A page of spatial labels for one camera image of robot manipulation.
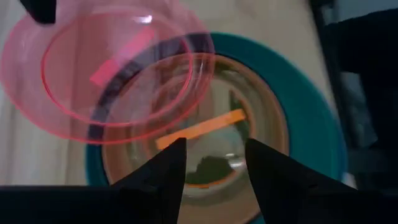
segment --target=teal bowl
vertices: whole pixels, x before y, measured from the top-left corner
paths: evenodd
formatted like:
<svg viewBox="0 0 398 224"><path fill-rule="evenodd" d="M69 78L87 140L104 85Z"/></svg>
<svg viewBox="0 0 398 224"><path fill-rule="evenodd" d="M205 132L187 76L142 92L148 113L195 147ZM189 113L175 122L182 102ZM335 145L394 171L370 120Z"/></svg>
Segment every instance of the teal bowl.
<svg viewBox="0 0 398 224"><path fill-rule="evenodd" d="M346 170L341 129L319 91L289 61L270 48L244 37L212 33L216 53L255 71L269 85L285 113L290 157L336 180ZM109 185L100 145L86 147L90 185ZM262 215L251 223L264 223Z"/></svg>

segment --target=teal plate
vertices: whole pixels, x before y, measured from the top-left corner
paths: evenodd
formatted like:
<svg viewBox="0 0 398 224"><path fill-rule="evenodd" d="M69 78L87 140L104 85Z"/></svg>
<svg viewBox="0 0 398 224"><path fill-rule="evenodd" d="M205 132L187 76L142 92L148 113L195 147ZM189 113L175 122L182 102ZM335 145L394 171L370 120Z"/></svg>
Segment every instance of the teal plate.
<svg viewBox="0 0 398 224"><path fill-rule="evenodd" d="M336 180L346 170L340 127L327 103L285 58L240 36L212 33L216 53L241 62L261 76L282 106L289 130L290 157ZM86 176L90 185L108 185L100 145L87 145ZM262 216L253 224L264 223Z"/></svg>

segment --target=beige table surface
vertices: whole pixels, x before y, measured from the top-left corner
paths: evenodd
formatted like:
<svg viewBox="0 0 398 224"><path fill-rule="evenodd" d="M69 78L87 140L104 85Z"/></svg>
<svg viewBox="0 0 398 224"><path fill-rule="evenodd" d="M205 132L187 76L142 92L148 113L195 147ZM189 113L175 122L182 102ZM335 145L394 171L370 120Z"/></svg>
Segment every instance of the beige table surface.
<svg viewBox="0 0 398 224"><path fill-rule="evenodd" d="M183 0L209 30L243 35L289 59L335 111L307 0ZM0 1L0 44L24 15L16 0ZM0 90L0 185L86 184L84 144L46 133L25 119Z"/></svg>

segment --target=white countertop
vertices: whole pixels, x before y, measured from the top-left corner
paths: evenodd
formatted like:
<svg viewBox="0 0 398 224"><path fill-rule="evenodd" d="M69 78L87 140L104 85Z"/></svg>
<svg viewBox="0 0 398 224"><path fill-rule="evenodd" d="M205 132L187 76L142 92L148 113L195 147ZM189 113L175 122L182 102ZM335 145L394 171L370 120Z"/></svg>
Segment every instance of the white countertop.
<svg viewBox="0 0 398 224"><path fill-rule="evenodd" d="M335 111L307 0L183 0L212 31L254 39L284 55L321 91ZM0 1L0 43L24 15ZM46 133L25 119L0 91L0 185L86 184L84 144Z"/></svg>

